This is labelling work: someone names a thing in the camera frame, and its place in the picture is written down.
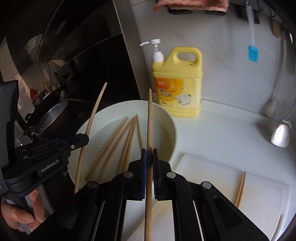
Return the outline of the person's left hand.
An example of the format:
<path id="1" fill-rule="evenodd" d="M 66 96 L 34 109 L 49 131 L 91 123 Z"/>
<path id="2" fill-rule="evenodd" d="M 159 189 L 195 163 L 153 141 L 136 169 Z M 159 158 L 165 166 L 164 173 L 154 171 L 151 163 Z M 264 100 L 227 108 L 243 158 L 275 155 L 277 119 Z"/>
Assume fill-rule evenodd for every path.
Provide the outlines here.
<path id="1" fill-rule="evenodd" d="M 29 198 L 32 203 L 34 215 L 9 205 L 4 198 L 1 200 L 1 213 L 10 228 L 25 232 L 20 225 L 22 223 L 27 225 L 28 229 L 32 232 L 46 220 L 43 199 L 40 196 L 39 188 L 32 191 L 29 194 Z"/>

